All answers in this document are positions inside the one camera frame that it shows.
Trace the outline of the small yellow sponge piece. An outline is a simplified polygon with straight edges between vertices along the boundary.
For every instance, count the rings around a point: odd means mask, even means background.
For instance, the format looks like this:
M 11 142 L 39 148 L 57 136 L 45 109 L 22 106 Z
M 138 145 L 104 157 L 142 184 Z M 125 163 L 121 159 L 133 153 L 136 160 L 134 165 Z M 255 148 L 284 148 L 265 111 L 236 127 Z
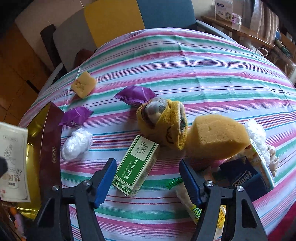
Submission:
M 83 72 L 72 84 L 72 90 L 80 97 L 85 98 L 96 86 L 96 80 L 87 71 Z

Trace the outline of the large yellow sponge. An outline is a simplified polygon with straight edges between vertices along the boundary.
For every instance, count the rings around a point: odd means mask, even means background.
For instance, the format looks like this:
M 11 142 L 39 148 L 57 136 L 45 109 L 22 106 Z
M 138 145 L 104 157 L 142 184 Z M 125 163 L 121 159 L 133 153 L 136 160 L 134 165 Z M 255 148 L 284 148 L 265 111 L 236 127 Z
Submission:
M 197 160 L 228 159 L 250 145 L 244 125 L 219 114 L 201 115 L 187 132 L 187 155 Z

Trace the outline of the white crumpled plastic bag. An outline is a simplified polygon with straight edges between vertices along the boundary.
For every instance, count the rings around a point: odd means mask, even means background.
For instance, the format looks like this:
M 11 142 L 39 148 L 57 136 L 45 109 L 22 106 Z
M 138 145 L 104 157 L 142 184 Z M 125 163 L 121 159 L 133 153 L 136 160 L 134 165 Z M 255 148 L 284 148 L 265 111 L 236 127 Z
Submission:
M 61 148 L 61 156 L 65 161 L 71 161 L 80 154 L 86 153 L 92 146 L 93 135 L 83 128 L 72 132 Z

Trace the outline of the white product box on table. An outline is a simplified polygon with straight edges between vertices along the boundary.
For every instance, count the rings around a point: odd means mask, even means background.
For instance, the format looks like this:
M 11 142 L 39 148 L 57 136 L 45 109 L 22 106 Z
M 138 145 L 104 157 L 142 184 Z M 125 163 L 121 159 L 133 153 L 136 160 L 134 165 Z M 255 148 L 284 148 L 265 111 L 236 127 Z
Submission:
M 215 18 L 221 21 L 232 21 L 233 1 L 215 0 Z

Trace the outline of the grey yellow blue chair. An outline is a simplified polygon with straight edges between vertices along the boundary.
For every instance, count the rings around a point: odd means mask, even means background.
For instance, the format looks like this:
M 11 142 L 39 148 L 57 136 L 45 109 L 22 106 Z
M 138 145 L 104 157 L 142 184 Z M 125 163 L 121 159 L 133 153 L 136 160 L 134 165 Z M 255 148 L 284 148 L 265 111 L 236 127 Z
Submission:
M 59 27 L 49 25 L 40 35 L 56 68 L 74 69 L 76 54 L 94 51 L 105 43 L 138 30 L 182 28 L 224 39 L 225 33 L 196 20 L 191 1 L 95 1 L 67 18 Z

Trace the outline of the dark red cushion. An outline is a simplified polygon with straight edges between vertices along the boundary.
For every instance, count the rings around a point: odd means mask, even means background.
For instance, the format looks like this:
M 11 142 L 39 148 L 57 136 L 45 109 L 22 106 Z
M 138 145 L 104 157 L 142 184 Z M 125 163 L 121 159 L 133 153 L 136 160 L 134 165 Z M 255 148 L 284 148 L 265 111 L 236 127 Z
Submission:
M 94 54 L 94 51 L 81 49 L 75 56 L 73 68 L 79 67 L 83 62 L 89 59 L 93 54 Z

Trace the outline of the blue Tempo tissue pack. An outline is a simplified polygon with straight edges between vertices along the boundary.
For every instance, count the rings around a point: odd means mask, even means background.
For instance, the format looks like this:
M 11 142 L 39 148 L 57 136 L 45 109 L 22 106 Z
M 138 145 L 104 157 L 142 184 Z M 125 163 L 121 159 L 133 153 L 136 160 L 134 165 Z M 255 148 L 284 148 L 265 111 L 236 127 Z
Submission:
M 251 201 L 256 201 L 274 189 L 274 180 L 267 169 L 253 166 L 244 156 L 221 164 L 212 175 L 221 187 L 241 186 Z

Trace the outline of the green white medicine box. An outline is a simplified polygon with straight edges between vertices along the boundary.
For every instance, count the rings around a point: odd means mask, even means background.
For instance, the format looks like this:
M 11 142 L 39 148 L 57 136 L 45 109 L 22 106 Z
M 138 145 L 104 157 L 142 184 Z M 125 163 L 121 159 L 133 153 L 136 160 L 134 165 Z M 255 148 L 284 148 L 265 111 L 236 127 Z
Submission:
M 152 170 L 159 145 L 137 135 L 118 165 L 112 185 L 125 196 L 135 196 Z

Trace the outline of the striped pink green bedsheet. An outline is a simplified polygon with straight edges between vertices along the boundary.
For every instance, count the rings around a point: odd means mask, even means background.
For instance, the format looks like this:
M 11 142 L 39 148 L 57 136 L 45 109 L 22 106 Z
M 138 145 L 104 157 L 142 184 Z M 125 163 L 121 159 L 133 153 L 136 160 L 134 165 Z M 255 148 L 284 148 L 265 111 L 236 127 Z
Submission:
M 85 71 L 96 86 L 80 98 L 71 84 Z M 135 110 L 114 98 L 128 85 L 181 101 L 189 123 L 216 113 L 263 125 L 280 161 L 274 189 L 254 206 L 266 233 L 280 240 L 291 225 L 284 217 L 295 206 L 295 88 L 286 76 L 264 57 L 206 33 L 164 28 L 116 38 L 49 87 L 20 121 L 27 126 L 48 102 L 63 111 L 78 106 L 93 111 L 83 124 L 93 145 L 84 156 L 61 162 L 64 187 L 92 176 L 109 158 L 120 162 L 140 134 Z

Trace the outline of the gold maroon gift box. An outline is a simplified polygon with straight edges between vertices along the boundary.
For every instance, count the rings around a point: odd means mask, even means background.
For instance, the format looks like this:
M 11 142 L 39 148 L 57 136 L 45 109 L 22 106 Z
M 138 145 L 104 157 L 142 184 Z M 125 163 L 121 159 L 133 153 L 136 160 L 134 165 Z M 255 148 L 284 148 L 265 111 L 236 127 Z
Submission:
M 53 102 L 44 106 L 27 125 L 27 182 L 30 202 L 18 202 L 17 210 L 34 220 L 52 186 L 61 186 L 60 149 L 64 112 Z

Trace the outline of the yellow rolled sock bundle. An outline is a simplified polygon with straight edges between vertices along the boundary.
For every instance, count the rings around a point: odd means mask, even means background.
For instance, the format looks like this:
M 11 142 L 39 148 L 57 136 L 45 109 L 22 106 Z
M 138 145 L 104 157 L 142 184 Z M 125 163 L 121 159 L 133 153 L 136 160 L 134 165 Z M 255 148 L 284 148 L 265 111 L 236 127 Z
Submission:
M 173 150 L 185 148 L 188 122 L 182 102 L 156 96 L 137 109 L 137 122 L 145 138 Z

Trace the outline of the wooden side table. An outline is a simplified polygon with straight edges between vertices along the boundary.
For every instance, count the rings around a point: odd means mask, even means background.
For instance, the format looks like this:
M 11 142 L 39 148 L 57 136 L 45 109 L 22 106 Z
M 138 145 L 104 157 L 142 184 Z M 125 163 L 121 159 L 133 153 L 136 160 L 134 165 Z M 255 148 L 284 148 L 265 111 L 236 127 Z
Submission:
M 259 46 L 260 51 L 267 50 L 267 59 L 280 67 L 289 78 L 293 79 L 295 74 L 295 43 L 283 33 L 280 32 L 278 34 L 279 38 L 276 40 L 268 40 L 254 30 L 242 25 L 217 20 L 210 16 L 201 16 L 201 18 L 209 25 L 219 26 L 229 31 L 236 42 L 242 43 L 244 39 L 250 40 L 252 44 Z

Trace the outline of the white paper box with print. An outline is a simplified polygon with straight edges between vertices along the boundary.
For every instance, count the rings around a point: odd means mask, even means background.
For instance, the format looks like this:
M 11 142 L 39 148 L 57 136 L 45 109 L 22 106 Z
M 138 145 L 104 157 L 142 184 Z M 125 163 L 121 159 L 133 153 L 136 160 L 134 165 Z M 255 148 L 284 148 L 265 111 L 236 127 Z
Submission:
M 1 157 L 8 170 L 1 176 L 1 200 L 30 202 L 26 154 L 28 130 L 1 122 Z

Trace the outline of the purple candy wrapper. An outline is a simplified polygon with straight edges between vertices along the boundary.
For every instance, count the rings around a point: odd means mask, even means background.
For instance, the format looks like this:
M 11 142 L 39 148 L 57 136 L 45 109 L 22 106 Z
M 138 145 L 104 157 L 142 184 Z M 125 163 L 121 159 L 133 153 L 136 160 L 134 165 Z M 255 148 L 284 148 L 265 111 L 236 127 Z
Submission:
M 69 127 L 81 126 L 92 114 L 93 111 L 83 106 L 73 108 L 63 114 L 59 125 Z
M 120 99 L 129 106 L 139 107 L 156 96 L 150 88 L 130 85 L 118 92 L 114 98 Z

